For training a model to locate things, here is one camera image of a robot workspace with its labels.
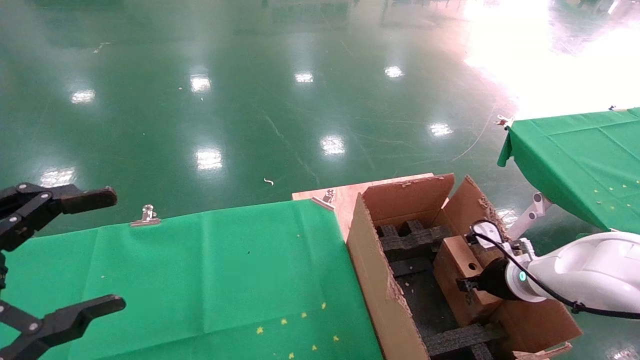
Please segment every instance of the box flap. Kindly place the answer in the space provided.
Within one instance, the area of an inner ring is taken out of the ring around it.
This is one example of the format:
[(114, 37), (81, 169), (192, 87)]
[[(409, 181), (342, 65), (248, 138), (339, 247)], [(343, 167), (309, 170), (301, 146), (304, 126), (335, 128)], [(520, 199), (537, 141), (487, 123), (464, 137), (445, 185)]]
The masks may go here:
[(436, 175), (403, 183), (372, 186), (362, 197), (373, 224), (384, 220), (386, 224), (399, 225), (404, 218), (417, 218), (424, 225), (429, 225), (438, 215), (454, 182), (453, 174)]
[(556, 300), (503, 300), (491, 320), (498, 321), (509, 334), (504, 344), (508, 351), (535, 353), (582, 335), (569, 311)]
[(347, 248), (385, 359), (428, 360), (427, 350), (403, 292), (393, 278), (362, 194), (356, 200)]
[(454, 233), (467, 234), (471, 224), (478, 220), (487, 219), (495, 222), (502, 237), (505, 240), (509, 240), (506, 237), (506, 228), (496, 214), (493, 204), (486, 198), (469, 175), (465, 176), (464, 181), (451, 196), (444, 209), (451, 226), (455, 228), (455, 230), (452, 229)]

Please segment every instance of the table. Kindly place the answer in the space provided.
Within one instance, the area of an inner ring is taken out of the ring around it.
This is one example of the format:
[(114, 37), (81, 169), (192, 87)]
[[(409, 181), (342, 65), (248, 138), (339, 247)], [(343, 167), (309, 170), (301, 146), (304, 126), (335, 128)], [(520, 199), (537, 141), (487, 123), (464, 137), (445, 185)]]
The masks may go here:
[[(382, 360), (335, 216), (311, 200), (32, 238), (7, 266), (3, 300), (37, 316), (127, 301), (43, 359)], [(16, 335), (0, 325), (0, 347)]]
[(640, 233), (640, 108), (515, 121), (498, 165), (510, 157), (568, 212)]

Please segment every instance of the wooden board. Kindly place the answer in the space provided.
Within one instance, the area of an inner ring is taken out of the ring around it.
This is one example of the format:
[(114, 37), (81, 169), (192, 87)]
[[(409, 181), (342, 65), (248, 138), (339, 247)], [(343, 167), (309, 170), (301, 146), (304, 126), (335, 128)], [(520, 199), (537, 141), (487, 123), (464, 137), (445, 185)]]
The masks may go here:
[[(335, 206), (335, 216), (338, 218), (338, 224), (342, 231), (342, 236), (346, 240), (349, 236), (349, 228), (351, 227), (351, 221), (353, 219), (353, 208), (356, 204), (356, 198), (358, 193), (364, 193), (364, 191), (374, 185), (389, 184), (389, 183), (401, 183), (403, 181), (422, 179), (423, 177), (433, 176), (433, 173), (396, 177), (394, 179), (371, 181), (368, 183), (338, 186), (333, 188), (335, 190), (335, 196), (333, 197), (333, 205)], [(293, 200), (311, 199), (312, 197), (318, 197), (322, 199), (327, 189), (311, 190), (308, 192), (299, 192), (291, 194)]]

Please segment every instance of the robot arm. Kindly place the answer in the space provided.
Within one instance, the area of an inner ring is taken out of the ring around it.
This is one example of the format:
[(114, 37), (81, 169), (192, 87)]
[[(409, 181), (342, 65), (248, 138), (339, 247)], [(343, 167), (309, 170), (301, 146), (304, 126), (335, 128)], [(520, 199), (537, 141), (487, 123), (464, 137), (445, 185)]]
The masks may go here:
[[(8, 268), (3, 251), (14, 251), (60, 214), (75, 214), (113, 206), (113, 189), (83, 192), (76, 186), (43, 188), (22, 183), (0, 190), (0, 291)], [(0, 342), (0, 360), (39, 359), (49, 348), (81, 338), (89, 323), (125, 308), (123, 298), (106, 295), (63, 307), (39, 319), (0, 300), (0, 325), (19, 331), (8, 346)]]
[(462, 279), (463, 291), (478, 288), (509, 300), (557, 299), (574, 312), (640, 318), (640, 235), (600, 233), (573, 241), (542, 257), (527, 239), (504, 242), (495, 224), (481, 221), (467, 236), (506, 258), (477, 277)]

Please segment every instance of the open cardboard box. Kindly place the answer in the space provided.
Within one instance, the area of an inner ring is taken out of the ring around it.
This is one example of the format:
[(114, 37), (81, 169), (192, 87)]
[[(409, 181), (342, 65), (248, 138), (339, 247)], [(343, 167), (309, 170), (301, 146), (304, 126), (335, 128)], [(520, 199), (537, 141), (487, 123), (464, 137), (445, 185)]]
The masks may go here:
[[(398, 228), (407, 220), (419, 220), (425, 228), (447, 226), (454, 236), (464, 235), (471, 223), (480, 219), (502, 226), (493, 206), (469, 176), (443, 206), (453, 186), (454, 175), (446, 174), (373, 186), (358, 195), (347, 247), (387, 360), (426, 360), (429, 354), (383, 253), (376, 226), (392, 224)], [(499, 323), (507, 334), (500, 340), (502, 354), (514, 350), (535, 353), (580, 336), (573, 317), (558, 301), (533, 304), (501, 300), (485, 291), (467, 295), (457, 289), (455, 277), (479, 274), (483, 266), (501, 255), (497, 250), (472, 249), (460, 237), (443, 241), (433, 273), (458, 325), (474, 323), (479, 317)], [(476, 269), (460, 266), (454, 258), (463, 265), (474, 262)]]

